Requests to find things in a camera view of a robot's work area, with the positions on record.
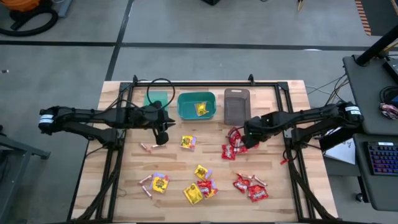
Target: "white paper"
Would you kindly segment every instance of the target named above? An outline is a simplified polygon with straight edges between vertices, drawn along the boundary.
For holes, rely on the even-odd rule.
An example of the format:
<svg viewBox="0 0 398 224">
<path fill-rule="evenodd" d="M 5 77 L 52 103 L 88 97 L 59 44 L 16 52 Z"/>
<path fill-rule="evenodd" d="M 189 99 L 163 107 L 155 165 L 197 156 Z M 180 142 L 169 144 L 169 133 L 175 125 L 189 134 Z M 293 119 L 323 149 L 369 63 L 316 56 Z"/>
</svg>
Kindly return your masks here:
<svg viewBox="0 0 398 224">
<path fill-rule="evenodd" d="M 355 144 L 353 139 L 351 138 L 327 150 L 325 156 L 355 165 Z"/>
</svg>

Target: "candy wrapper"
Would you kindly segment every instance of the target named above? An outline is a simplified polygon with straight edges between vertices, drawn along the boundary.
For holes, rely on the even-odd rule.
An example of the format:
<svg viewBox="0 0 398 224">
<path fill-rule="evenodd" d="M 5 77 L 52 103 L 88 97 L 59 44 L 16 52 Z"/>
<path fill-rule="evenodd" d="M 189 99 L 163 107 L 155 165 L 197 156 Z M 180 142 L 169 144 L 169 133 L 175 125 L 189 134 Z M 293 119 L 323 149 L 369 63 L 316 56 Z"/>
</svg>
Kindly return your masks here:
<svg viewBox="0 0 398 224">
<path fill-rule="evenodd" d="M 201 165 L 198 165 L 197 169 L 195 170 L 195 174 L 201 178 L 202 180 L 209 179 L 210 175 L 213 173 L 212 170 L 208 170 Z"/>
<path fill-rule="evenodd" d="M 197 143 L 197 138 L 195 136 L 182 136 L 180 146 L 185 149 L 195 150 L 195 144 Z"/>
<path fill-rule="evenodd" d="M 187 187 L 184 190 L 185 196 L 187 196 L 189 202 L 194 205 L 198 202 L 200 202 L 203 199 L 203 195 L 201 194 L 198 186 L 193 183 L 191 186 Z"/>
<path fill-rule="evenodd" d="M 222 145 L 222 147 L 223 147 L 223 153 L 221 154 L 221 158 L 235 160 L 235 152 L 233 148 L 229 144 Z"/>
<path fill-rule="evenodd" d="M 244 180 L 241 176 L 234 182 L 234 186 L 242 192 L 242 194 L 246 193 L 246 190 L 250 186 L 250 180 Z"/>
<path fill-rule="evenodd" d="M 155 177 L 166 178 L 166 175 L 160 174 L 160 173 L 154 173 L 154 174 L 152 175 L 152 182 L 150 183 L 150 186 L 149 186 L 149 189 L 150 189 L 150 190 L 153 189 L 152 186 L 153 186 L 153 184 L 154 184 L 154 179 L 155 179 Z"/>
<path fill-rule="evenodd" d="M 248 149 L 240 144 L 242 135 L 237 128 L 231 128 L 226 135 L 231 146 L 235 146 L 235 154 L 248 153 Z"/>
<path fill-rule="evenodd" d="M 268 197 L 267 190 L 263 186 L 253 185 L 248 187 L 248 190 L 252 202 L 258 202 Z"/>
<path fill-rule="evenodd" d="M 206 110 L 206 102 L 195 103 L 195 109 L 197 111 L 198 116 L 203 116 L 203 115 L 209 113 L 209 111 Z"/>
<path fill-rule="evenodd" d="M 200 192 L 205 197 L 208 197 L 210 192 L 211 192 L 211 181 L 209 181 L 209 180 L 204 180 L 204 181 L 198 180 L 197 184 L 198 184 Z"/>
<path fill-rule="evenodd" d="M 166 191 L 168 184 L 169 184 L 169 177 L 167 175 L 164 178 L 154 177 L 154 183 L 152 185 L 152 189 L 154 191 L 164 193 Z"/>
<path fill-rule="evenodd" d="M 212 196 L 216 195 L 218 192 L 216 183 L 214 182 L 214 179 L 211 180 L 211 191 L 208 196 L 205 195 L 206 198 L 211 198 Z"/>
</svg>

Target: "teal bowl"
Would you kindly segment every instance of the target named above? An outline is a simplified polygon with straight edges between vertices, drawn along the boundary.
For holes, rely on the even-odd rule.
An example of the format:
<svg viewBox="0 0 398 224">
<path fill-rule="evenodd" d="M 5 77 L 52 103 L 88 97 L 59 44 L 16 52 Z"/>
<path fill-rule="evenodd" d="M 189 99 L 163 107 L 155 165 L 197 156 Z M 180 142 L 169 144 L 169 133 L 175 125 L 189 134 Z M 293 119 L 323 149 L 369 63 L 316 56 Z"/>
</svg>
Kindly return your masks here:
<svg viewBox="0 0 398 224">
<path fill-rule="evenodd" d="M 195 103 L 206 102 L 207 114 L 197 115 Z M 184 120 L 211 119 L 216 114 L 216 96 L 211 92 L 181 93 L 177 100 L 178 115 Z"/>
</svg>

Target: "keyboard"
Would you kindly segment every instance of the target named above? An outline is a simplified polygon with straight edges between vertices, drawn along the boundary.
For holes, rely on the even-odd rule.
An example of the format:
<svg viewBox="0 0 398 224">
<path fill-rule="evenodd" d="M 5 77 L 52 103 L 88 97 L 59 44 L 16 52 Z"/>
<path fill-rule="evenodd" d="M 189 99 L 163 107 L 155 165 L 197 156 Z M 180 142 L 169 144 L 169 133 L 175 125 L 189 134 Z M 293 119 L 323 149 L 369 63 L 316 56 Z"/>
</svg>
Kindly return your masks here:
<svg viewBox="0 0 398 224">
<path fill-rule="evenodd" d="M 398 176 L 398 143 L 366 142 L 372 175 Z"/>
</svg>

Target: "gray tray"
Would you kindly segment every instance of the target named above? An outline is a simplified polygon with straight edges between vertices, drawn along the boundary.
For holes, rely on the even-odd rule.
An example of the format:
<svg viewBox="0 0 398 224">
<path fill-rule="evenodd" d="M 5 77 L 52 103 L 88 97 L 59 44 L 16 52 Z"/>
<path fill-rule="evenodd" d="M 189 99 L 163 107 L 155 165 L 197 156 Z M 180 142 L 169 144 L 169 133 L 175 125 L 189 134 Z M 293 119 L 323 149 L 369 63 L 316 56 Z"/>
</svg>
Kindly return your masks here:
<svg viewBox="0 0 398 224">
<path fill-rule="evenodd" d="M 242 126 L 251 118 L 250 91 L 239 88 L 227 88 L 224 92 L 224 123 Z"/>
</svg>

